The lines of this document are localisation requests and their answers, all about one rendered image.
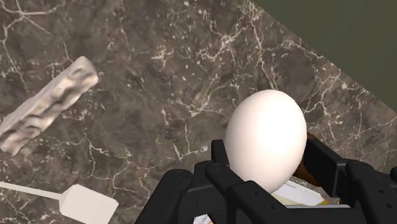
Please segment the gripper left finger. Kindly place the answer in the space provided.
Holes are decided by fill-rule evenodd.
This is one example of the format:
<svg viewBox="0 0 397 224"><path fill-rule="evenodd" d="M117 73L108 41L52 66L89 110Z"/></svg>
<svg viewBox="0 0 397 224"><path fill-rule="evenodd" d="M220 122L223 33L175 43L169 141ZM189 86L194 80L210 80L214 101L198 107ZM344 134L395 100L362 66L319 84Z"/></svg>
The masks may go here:
<svg viewBox="0 0 397 224"><path fill-rule="evenodd" d="M193 172L167 171L135 224L193 224L203 214L214 224L298 224L271 194L231 171L221 140L211 142L211 159Z"/></svg>

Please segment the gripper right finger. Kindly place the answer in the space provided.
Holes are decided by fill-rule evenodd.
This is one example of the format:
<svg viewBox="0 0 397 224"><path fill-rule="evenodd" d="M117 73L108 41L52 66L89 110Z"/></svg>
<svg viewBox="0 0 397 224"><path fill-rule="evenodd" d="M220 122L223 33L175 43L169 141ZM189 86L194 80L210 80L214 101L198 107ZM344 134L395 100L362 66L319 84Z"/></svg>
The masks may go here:
<svg viewBox="0 0 397 224"><path fill-rule="evenodd" d="M397 224L397 183L359 160L342 158L316 138L308 138L305 168L330 197L359 206L368 224Z"/></svg>

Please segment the white egg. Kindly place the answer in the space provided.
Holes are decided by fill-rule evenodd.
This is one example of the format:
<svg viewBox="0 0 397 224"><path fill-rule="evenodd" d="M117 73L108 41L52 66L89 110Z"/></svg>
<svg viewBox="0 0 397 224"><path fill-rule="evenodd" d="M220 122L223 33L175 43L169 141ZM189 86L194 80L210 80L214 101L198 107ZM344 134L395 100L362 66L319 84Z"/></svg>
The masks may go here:
<svg viewBox="0 0 397 224"><path fill-rule="evenodd" d="M263 90L232 113L223 140L231 170L272 193L292 177L302 160L307 124L289 95Z"/></svg>

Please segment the white and yellow book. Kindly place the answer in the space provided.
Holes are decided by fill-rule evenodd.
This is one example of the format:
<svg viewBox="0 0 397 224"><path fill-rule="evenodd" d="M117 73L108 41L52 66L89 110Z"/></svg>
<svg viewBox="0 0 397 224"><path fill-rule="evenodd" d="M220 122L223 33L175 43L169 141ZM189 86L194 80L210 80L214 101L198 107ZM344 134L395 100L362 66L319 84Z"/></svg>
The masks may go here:
<svg viewBox="0 0 397 224"><path fill-rule="evenodd" d="M293 181L287 181L278 190L271 193L281 204L285 206L320 206L329 204L319 192ZM193 224L215 224L216 215L203 214L195 217Z"/></svg>

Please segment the white spatula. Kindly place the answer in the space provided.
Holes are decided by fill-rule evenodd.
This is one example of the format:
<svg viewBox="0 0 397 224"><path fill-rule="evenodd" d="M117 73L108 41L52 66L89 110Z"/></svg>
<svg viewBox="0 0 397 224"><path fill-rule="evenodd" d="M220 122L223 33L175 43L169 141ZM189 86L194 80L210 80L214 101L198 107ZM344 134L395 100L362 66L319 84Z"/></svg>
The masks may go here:
<svg viewBox="0 0 397 224"><path fill-rule="evenodd" d="M84 224L108 224L119 203L82 185L72 185L63 193L53 193L0 181L0 187L58 200L60 213Z"/></svg>

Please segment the silvery white wrapped bar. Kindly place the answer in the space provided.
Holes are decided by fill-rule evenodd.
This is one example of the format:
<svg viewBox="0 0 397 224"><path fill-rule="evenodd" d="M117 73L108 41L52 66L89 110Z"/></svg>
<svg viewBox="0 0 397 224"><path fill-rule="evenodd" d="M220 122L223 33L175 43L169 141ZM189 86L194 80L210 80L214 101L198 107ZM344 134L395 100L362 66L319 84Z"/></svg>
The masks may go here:
<svg viewBox="0 0 397 224"><path fill-rule="evenodd" d="M0 124L0 150L13 156L44 132L54 120L99 82L93 64L84 56L54 77Z"/></svg>

